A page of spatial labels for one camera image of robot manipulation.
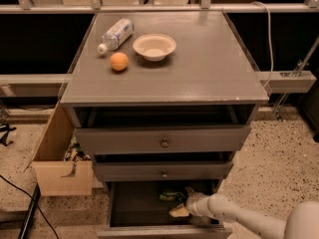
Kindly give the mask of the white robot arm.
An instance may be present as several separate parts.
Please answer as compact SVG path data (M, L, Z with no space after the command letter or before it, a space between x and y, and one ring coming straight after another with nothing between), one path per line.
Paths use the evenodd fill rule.
M260 239L319 239L319 203L305 201L289 213L287 220L278 219L240 207L220 193L205 195L186 189L188 198L169 212L172 217L209 217L224 222L236 222Z

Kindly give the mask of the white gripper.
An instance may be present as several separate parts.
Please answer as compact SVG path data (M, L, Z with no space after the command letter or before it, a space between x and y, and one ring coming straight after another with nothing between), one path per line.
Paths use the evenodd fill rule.
M168 214L174 218L187 217L189 213L193 216L210 217L212 215L209 208L210 196L201 192L195 192L195 190L190 186L187 186L185 190L188 196L186 206L182 203L172 209Z

